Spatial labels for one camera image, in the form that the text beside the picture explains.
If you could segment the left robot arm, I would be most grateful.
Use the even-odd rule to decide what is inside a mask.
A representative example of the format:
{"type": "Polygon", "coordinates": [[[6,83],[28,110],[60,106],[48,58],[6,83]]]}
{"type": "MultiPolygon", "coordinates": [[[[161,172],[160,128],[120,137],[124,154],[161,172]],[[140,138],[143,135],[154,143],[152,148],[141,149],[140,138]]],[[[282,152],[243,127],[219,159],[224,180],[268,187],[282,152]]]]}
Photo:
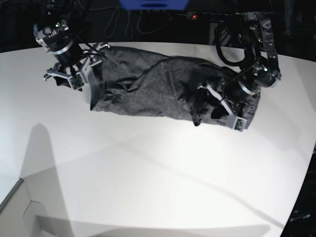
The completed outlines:
{"type": "Polygon", "coordinates": [[[281,80],[271,20],[265,12],[219,17],[213,45],[225,66],[218,82],[207,80],[199,85],[197,99],[190,108],[193,123],[200,125],[212,107],[213,120],[223,119],[224,126],[243,131],[255,115],[261,89],[281,80]],[[223,31],[244,49],[242,60],[232,62],[224,56],[223,31]]]}

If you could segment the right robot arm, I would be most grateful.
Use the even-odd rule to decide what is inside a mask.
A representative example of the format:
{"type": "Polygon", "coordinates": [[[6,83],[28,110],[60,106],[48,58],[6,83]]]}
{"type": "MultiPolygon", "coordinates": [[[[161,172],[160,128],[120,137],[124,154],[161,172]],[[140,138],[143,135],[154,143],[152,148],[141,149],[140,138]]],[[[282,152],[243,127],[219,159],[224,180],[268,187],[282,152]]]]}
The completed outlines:
{"type": "Polygon", "coordinates": [[[102,78],[102,52],[107,43],[87,43],[80,35],[80,25],[90,9],[90,2],[76,10],[77,0],[49,0],[41,20],[34,24],[33,35],[48,55],[57,62],[47,69],[43,80],[53,78],[58,86],[81,91],[89,78],[102,78]]]}

